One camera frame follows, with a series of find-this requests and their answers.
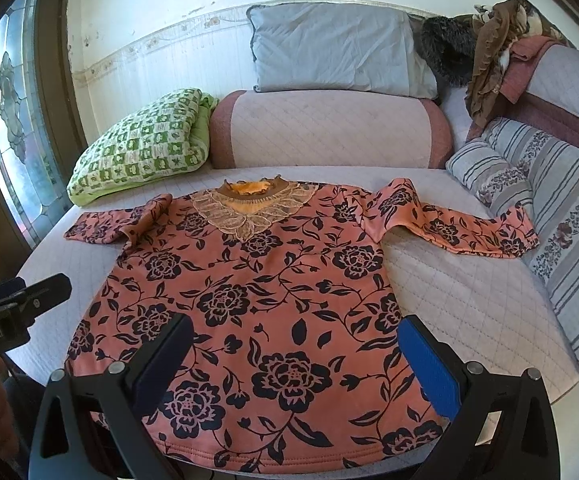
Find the maroon fabric trim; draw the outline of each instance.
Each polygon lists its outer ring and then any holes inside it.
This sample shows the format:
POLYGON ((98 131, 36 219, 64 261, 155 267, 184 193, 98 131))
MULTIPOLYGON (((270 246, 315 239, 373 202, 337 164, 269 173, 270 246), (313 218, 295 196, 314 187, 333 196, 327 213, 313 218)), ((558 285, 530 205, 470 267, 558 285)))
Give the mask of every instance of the maroon fabric trim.
POLYGON ((428 168, 444 170, 445 163, 454 153, 454 139, 451 128, 442 110, 429 99, 420 99, 427 115, 431 128, 431 149, 429 150, 428 168))
POLYGON ((237 90, 225 97, 209 121, 209 158, 216 170, 236 167, 232 147, 232 114, 236 101, 245 92, 246 90, 237 90))
POLYGON ((529 124, 579 148, 579 117, 527 92, 505 117, 529 124))

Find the floral shirt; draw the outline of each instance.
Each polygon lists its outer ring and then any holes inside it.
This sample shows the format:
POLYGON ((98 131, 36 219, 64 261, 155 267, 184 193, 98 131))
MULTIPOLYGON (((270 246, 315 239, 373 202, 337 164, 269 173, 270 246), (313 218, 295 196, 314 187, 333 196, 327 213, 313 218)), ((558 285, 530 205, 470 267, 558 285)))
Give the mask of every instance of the floral shirt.
POLYGON ((438 438, 439 416, 397 344, 380 240, 402 225, 452 252, 511 258, 538 243, 524 210, 475 218, 421 203, 402 178, 377 193, 274 182, 242 200, 221 188, 83 214, 67 238, 127 243, 67 367, 84 375, 127 361, 184 312, 193 348, 144 420, 171 457, 309 473, 438 438))

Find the green checkered pillow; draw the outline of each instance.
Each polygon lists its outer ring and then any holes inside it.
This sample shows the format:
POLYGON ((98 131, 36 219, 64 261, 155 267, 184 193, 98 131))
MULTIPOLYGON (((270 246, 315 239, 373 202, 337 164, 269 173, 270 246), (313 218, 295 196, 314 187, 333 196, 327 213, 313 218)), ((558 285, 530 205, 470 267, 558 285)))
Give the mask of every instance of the green checkered pillow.
POLYGON ((190 136, 201 100, 198 89, 164 95, 128 115, 102 134, 76 163, 67 191, 76 205, 162 177, 197 170, 207 160, 209 142, 190 136))

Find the metal screw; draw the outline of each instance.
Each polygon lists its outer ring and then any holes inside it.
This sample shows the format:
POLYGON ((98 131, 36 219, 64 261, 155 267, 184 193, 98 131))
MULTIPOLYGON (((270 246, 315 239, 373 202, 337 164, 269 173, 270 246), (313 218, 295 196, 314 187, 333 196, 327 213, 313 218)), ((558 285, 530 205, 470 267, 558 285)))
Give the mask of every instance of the metal screw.
POLYGON ((472 375, 480 375, 485 371, 485 367, 477 361, 470 361, 467 363, 467 371, 472 375))
POLYGON ((54 382, 60 381, 63 377, 64 377, 63 368, 58 368, 58 370, 54 370, 53 372, 51 372, 51 375, 49 376, 49 378, 54 382))
POLYGON ((110 374, 119 374, 125 369, 125 363, 122 361, 114 361, 107 367, 110 374))
POLYGON ((541 377, 540 370, 538 370, 537 368, 528 368, 527 375, 532 381, 538 381, 541 377))

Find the pillowcase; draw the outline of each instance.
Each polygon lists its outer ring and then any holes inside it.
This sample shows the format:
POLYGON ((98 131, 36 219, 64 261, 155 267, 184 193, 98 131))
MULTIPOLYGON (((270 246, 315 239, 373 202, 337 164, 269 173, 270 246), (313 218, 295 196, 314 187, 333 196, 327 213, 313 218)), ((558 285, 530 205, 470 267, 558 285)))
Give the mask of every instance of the pillowcase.
POLYGON ((215 106, 206 96, 207 117, 192 134, 202 93, 184 89, 128 115, 91 144, 76 162, 67 185, 78 206, 96 198, 166 176, 197 170, 209 152, 208 114, 215 106))
POLYGON ((525 262, 544 283, 579 362, 579 148, 499 118, 484 139, 522 170, 534 191, 540 245, 525 262))
POLYGON ((514 168, 483 140, 473 140, 448 161, 447 171, 496 216, 517 202, 533 219, 531 186, 522 171, 514 168))
POLYGON ((436 79, 415 52, 409 16, 361 4, 253 6, 260 92, 357 90, 434 99, 436 79))

